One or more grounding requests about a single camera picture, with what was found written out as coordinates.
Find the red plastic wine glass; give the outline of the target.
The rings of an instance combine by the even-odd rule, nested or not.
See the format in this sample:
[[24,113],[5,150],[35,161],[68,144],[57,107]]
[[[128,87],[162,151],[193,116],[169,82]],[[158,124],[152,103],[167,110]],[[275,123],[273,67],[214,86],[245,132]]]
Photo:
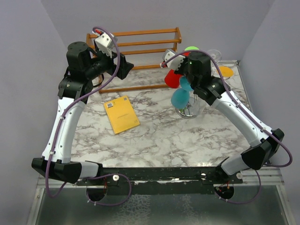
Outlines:
[[[184,53],[183,55],[187,57],[189,55],[189,53]],[[170,71],[168,72],[168,74],[165,77],[165,83],[168,87],[176,89],[180,85],[181,77],[182,77],[181,75],[176,75],[174,73],[174,70],[170,69]]]

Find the green plastic wine glass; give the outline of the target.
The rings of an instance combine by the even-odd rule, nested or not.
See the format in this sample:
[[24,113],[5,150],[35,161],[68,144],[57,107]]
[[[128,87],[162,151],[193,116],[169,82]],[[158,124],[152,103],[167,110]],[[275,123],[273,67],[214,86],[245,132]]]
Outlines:
[[189,46],[189,47],[185,48],[185,51],[190,51],[190,50],[199,50],[199,48],[196,46]]

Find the blue plastic wine glass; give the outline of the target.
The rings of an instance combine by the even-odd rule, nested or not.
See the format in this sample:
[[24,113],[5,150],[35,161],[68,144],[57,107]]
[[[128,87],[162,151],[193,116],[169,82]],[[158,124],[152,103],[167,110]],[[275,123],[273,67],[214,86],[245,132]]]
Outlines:
[[190,98],[189,95],[193,89],[185,76],[181,77],[179,82],[180,88],[173,93],[171,103],[175,108],[183,109],[188,104]]

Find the clear champagne flute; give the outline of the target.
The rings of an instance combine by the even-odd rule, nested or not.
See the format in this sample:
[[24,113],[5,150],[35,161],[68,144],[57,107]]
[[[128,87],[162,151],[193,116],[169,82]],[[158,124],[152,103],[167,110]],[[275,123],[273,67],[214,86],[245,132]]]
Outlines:
[[222,59],[221,52],[216,49],[210,49],[207,51],[207,53],[214,59],[216,63],[219,63]]

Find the yellow plastic wine glass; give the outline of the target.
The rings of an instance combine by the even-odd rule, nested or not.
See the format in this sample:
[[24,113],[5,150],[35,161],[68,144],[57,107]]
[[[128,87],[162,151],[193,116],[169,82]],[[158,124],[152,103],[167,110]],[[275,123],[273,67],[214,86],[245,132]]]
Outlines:
[[230,79],[234,75],[234,71],[229,67],[220,66],[219,70],[220,70],[224,80]]

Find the clear round wine glass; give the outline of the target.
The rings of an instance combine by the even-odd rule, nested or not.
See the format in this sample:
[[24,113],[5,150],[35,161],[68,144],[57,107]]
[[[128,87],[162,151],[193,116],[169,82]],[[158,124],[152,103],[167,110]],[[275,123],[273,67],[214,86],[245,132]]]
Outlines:
[[196,94],[192,94],[190,96],[190,115],[192,117],[197,117],[198,115],[202,114],[206,107],[206,102],[199,98]]

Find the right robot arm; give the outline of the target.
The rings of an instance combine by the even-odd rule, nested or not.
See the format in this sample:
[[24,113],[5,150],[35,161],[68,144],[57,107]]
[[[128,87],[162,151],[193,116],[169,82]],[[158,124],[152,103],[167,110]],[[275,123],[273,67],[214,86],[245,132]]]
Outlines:
[[[246,170],[259,170],[277,153],[284,138],[281,129],[272,129],[258,119],[236,97],[225,82],[223,73],[213,57],[200,50],[190,50],[167,59],[168,67],[184,76],[194,93],[208,105],[220,111],[245,137],[249,148],[223,160],[215,172],[216,180],[228,182],[233,174]],[[211,74],[215,64],[219,76]]]

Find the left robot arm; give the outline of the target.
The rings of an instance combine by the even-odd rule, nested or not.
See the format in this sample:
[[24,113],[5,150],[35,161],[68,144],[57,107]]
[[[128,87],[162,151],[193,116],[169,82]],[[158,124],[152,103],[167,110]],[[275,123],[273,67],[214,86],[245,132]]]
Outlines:
[[127,62],[119,50],[113,52],[113,48],[118,48],[115,37],[101,35],[95,39],[94,46],[74,42],[67,48],[68,67],[59,83],[54,126],[42,156],[31,163],[31,167],[45,178],[72,184],[82,178],[93,185],[103,181],[101,164],[71,160],[75,130],[89,94],[95,92],[92,81],[104,73],[123,80],[134,65]]

